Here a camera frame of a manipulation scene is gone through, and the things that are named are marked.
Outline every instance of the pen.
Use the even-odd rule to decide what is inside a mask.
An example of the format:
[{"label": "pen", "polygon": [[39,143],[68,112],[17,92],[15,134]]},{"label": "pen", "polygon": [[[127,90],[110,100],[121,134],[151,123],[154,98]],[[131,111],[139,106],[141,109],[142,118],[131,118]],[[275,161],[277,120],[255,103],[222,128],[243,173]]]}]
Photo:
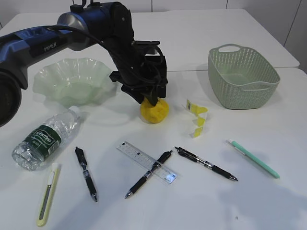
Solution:
[{"label": "pen", "polygon": [[198,156],[194,155],[193,153],[181,148],[181,147],[175,147],[175,149],[177,149],[178,154],[182,157],[185,157],[193,162],[202,164],[203,166],[205,166],[206,168],[212,170],[215,173],[220,174],[223,177],[226,177],[227,179],[233,180],[233,181],[237,181],[238,179],[233,176],[231,173],[226,172],[225,170],[217,167],[216,165],[208,162],[208,161],[204,161],[201,158],[199,158]]},{"label": "pen", "polygon": [[51,165],[51,172],[49,174],[45,196],[43,198],[43,202],[40,207],[39,216],[36,221],[36,225],[39,227],[44,226],[47,222],[53,194],[54,194],[56,184],[58,181],[58,177],[59,177],[59,164],[53,163]]},{"label": "pen", "polygon": [[[172,155],[172,150],[169,152],[164,152],[161,157],[157,160],[160,163],[164,163],[170,156]],[[143,185],[145,182],[150,178],[150,176],[153,174],[153,172],[158,169],[161,165],[157,162],[153,164],[153,167],[151,170],[147,171],[144,176],[142,176],[138,182],[129,189],[127,194],[125,195],[125,199],[129,198],[132,196],[136,191]]]},{"label": "pen", "polygon": [[252,161],[254,161],[256,164],[261,166],[264,170],[266,170],[269,174],[271,174],[276,179],[279,178],[279,175],[277,172],[275,172],[273,169],[271,169],[268,165],[266,165],[264,162],[259,160],[257,157],[255,157],[253,154],[251,154],[249,151],[247,151],[245,148],[243,148],[241,145],[239,145],[236,141],[228,139],[227,142],[234,147],[238,152],[242,153],[244,156],[249,157]]},{"label": "pen", "polygon": [[78,147],[76,147],[75,152],[76,152],[78,161],[80,163],[80,166],[83,170],[83,175],[84,175],[88,190],[90,191],[91,197],[95,202],[97,202],[98,201],[97,192],[96,192],[95,186],[93,184],[91,175],[90,175],[90,173],[88,172],[88,169],[87,169],[87,162],[86,162],[86,159],[85,159],[85,156],[84,156],[84,152],[83,152],[82,149],[80,149]]}]

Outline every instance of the yellow sponge ball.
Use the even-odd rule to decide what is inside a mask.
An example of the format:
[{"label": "yellow sponge ball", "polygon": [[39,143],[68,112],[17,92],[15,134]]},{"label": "yellow sponge ball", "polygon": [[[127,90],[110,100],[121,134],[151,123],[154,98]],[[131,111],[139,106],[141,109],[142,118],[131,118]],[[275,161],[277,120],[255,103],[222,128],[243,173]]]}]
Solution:
[{"label": "yellow sponge ball", "polygon": [[145,97],[141,104],[141,115],[146,121],[151,123],[159,123],[166,118],[168,114],[168,104],[163,99],[159,98],[158,103],[152,106]]}]

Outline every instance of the green bottle label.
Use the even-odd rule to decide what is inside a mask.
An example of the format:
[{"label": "green bottle label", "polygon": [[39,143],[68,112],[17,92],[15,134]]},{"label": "green bottle label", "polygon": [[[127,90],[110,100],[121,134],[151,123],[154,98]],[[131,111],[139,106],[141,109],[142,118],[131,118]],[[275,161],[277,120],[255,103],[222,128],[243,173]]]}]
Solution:
[{"label": "green bottle label", "polygon": [[33,149],[39,151],[44,159],[53,153],[62,142],[56,131],[44,125],[33,130],[24,141],[28,142]]}]

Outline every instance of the piper logo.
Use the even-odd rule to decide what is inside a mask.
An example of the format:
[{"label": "piper logo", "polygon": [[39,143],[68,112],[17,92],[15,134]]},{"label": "piper logo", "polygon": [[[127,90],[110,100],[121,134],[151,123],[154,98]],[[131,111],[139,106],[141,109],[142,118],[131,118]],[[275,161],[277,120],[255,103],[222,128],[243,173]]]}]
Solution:
[{"label": "piper logo", "polygon": [[57,43],[56,42],[54,42],[54,43],[52,43],[52,44],[50,44],[48,46],[45,46],[44,47],[44,52],[49,51],[51,49],[54,49],[55,47],[57,47]]},{"label": "piper logo", "polygon": [[38,130],[34,136],[38,137],[46,145],[51,145],[54,141],[54,139],[46,131],[43,130]]}]

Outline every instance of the green highlighter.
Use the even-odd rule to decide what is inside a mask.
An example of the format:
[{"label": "green highlighter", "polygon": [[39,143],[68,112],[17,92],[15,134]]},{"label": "green highlighter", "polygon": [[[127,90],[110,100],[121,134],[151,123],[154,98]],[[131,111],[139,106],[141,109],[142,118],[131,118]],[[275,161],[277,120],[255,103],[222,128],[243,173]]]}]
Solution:
[{"label": "green highlighter", "polygon": [[257,157],[255,157],[253,154],[251,154],[249,151],[247,151],[245,148],[243,148],[241,145],[239,145],[236,141],[228,139],[227,142],[231,146],[233,146],[236,150],[238,150],[240,153],[242,153],[244,156],[249,157],[251,160],[253,160],[255,163],[257,163],[259,166],[261,166],[263,169],[265,169],[273,177],[275,177],[276,179],[279,178],[279,175],[278,175],[277,172],[275,172],[268,165],[266,165],[264,162],[259,160]]}]

